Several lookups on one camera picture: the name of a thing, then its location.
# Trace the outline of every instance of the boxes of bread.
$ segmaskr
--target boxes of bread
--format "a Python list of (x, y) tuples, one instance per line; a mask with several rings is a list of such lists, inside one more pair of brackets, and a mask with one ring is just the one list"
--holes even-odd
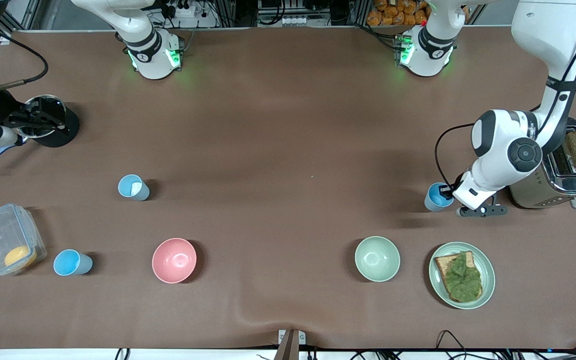
[[(373, 10), (366, 16), (370, 27), (378, 25), (425, 25), (432, 9), (424, 0), (372, 0)], [(469, 9), (462, 7), (466, 21)]]

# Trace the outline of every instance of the clear food container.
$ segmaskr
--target clear food container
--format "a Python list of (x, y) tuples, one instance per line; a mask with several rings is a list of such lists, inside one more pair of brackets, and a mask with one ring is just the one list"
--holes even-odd
[(45, 257), (32, 215), (14, 203), (0, 207), (0, 276), (16, 274)]

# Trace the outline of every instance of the bowl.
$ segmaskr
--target bowl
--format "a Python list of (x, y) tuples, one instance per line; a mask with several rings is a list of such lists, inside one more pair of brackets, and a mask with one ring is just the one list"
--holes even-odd
[[(472, 251), (472, 259), (475, 262), (475, 267), (479, 273), (481, 273), (481, 287), (483, 291), (481, 296), (474, 301), (459, 302), (451, 299), (450, 295), (448, 295), (448, 290), (446, 290), (444, 282), (442, 281), (441, 273), (439, 272), (435, 262), (435, 258), (440, 256), (459, 254), (461, 251)], [(495, 292), (495, 271), (492, 268), (492, 263), (486, 254), (483, 253), (483, 251), (469, 243), (455, 241), (439, 246), (439, 248), (437, 248), (437, 250), (435, 250), (435, 252), (432, 254), (432, 257), (430, 257), (428, 274), (430, 276), (430, 285), (432, 285), (432, 288), (441, 298), (441, 300), (457, 309), (477, 309), (486, 304), (492, 297), (493, 292)]]
[(197, 266), (197, 252), (186, 239), (174, 237), (162, 242), (152, 255), (152, 271), (166, 284), (186, 280)]
[(400, 269), (400, 263), (400, 251), (386, 237), (366, 237), (354, 251), (354, 264), (359, 273), (377, 283), (392, 279)]

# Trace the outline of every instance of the cup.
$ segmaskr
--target cup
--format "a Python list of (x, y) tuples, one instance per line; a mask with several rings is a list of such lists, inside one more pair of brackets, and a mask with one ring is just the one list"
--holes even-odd
[(85, 253), (69, 248), (55, 257), (52, 268), (59, 276), (82, 275), (92, 268), (92, 259)]
[(151, 189), (148, 188), (144, 180), (132, 173), (119, 180), (117, 190), (124, 198), (135, 201), (144, 201), (148, 199), (148, 196), (151, 194)]
[(445, 182), (435, 182), (428, 187), (428, 191), (425, 193), (425, 200), (423, 204), (425, 208), (431, 212), (439, 212), (455, 201), (454, 198), (445, 198), (439, 193), (439, 187), (446, 186)]

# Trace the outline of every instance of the toast with avocado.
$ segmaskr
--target toast with avocado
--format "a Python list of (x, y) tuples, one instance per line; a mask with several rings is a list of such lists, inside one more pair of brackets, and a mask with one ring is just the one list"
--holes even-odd
[(470, 303), (482, 296), (482, 274), (475, 267), (472, 251), (435, 257), (434, 262), (453, 301)]

